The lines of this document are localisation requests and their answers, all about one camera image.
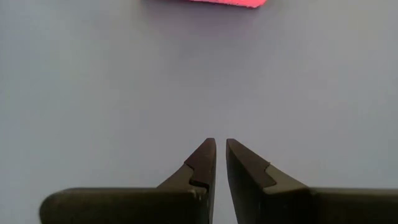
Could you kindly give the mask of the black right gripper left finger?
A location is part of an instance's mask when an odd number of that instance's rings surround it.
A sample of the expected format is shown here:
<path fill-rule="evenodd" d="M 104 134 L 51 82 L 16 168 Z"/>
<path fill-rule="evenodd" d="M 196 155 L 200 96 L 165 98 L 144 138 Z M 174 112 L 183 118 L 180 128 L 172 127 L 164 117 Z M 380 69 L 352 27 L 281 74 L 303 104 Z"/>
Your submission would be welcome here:
<path fill-rule="evenodd" d="M 149 188 L 71 188 L 42 202 L 42 223 L 202 223 L 213 221 L 216 142 L 205 139 L 183 165 Z"/>

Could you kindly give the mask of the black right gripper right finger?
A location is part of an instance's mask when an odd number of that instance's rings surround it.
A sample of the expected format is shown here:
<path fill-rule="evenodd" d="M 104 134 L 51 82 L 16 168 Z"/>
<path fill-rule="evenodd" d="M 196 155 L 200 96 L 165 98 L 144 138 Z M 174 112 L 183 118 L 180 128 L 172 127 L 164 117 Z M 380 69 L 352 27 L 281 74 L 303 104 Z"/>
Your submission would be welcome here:
<path fill-rule="evenodd" d="M 396 189 L 309 187 L 235 139 L 226 164 L 238 223 L 397 224 Z"/>

